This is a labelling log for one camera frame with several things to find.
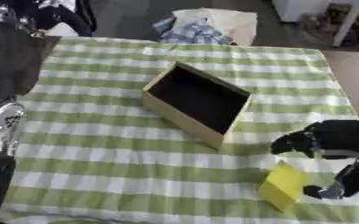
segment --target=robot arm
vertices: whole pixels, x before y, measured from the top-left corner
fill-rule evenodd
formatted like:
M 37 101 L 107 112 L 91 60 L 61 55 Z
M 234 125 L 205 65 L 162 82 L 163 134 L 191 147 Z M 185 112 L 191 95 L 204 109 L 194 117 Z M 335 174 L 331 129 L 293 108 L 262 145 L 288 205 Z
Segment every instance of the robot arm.
M 29 27 L 0 4 L 0 207 L 16 166 L 18 133 L 25 120 L 17 95 L 28 93 L 37 82 L 46 46 Z
M 305 194 L 319 199 L 342 199 L 359 192 L 359 121 L 317 122 L 278 138 L 271 146 L 272 154 L 289 151 L 300 151 L 310 158 L 316 152 L 325 159 L 355 158 L 353 164 L 337 174 L 334 184 L 307 186 Z

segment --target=open box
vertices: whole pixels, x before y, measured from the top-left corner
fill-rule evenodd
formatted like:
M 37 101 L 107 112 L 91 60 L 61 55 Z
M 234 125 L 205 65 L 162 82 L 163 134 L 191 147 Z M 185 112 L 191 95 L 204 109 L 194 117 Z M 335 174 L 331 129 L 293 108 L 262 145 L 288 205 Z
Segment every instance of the open box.
M 250 102 L 250 93 L 180 62 L 143 88 L 144 105 L 215 148 L 221 148 Z

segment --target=table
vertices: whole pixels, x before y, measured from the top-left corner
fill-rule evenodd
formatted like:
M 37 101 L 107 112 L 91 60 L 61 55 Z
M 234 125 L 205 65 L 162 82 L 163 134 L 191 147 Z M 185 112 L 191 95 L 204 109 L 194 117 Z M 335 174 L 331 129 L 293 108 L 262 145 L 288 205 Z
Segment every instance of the table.
M 223 149 L 142 106 L 141 88 L 174 60 L 253 93 Z M 359 223 L 359 194 L 304 197 L 286 213 L 257 195 L 279 159 L 322 186 L 349 163 L 269 152 L 309 123 L 356 118 L 319 51 L 63 38 L 21 102 L 28 123 L 4 221 Z
M 347 15 L 343 24 L 341 25 L 340 30 L 334 37 L 334 46 L 340 46 L 341 42 L 344 40 L 346 35 L 348 34 L 351 26 L 355 22 L 356 18 L 359 16 L 359 0 L 328 0 L 331 3 L 337 4 L 351 4 L 352 8 L 350 13 Z
M 323 52 L 359 115 L 359 52 Z

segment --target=white cloth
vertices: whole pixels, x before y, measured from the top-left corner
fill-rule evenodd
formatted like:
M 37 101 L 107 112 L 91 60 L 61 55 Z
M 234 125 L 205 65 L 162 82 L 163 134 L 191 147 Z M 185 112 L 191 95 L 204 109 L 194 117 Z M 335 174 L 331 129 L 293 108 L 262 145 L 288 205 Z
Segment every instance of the white cloth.
M 177 18 L 173 29 L 206 18 L 208 25 L 230 36 L 240 46 L 251 46 L 257 34 L 257 14 L 254 12 L 201 8 L 176 10 L 173 14 Z
M 63 5 L 69 10 L 76 12 L 76 0 L 45 0 L 39 8 L 45 8 L 47 6 L 59 6 Z M 47 36 L 57 36 L 57 37 L 78 37 L 77 32 L 72 29 L 68 24 L 59 23 L 55 25 L 52 29 L 46 31 Z

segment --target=white furniture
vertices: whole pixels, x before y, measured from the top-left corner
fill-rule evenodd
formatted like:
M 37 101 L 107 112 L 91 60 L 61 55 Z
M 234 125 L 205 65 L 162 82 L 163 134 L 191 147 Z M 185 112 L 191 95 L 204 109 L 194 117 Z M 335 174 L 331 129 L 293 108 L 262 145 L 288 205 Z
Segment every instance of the white furniture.
M 273 0 L 283 22 L 299 22 L 303 14 L 321 14 L 328 7 L 327 0 Z
M 348 34 L 351 26 L 356 21 L 356 18 L 359 16 L 359 0 L 329 0 L 331 3 L 338 4 L 351 4 L 351 12 L 347 15 L 344 23 L 341 25 L 340 30 L 334 37 L 334 46 L 340 46 L 344 38 Z

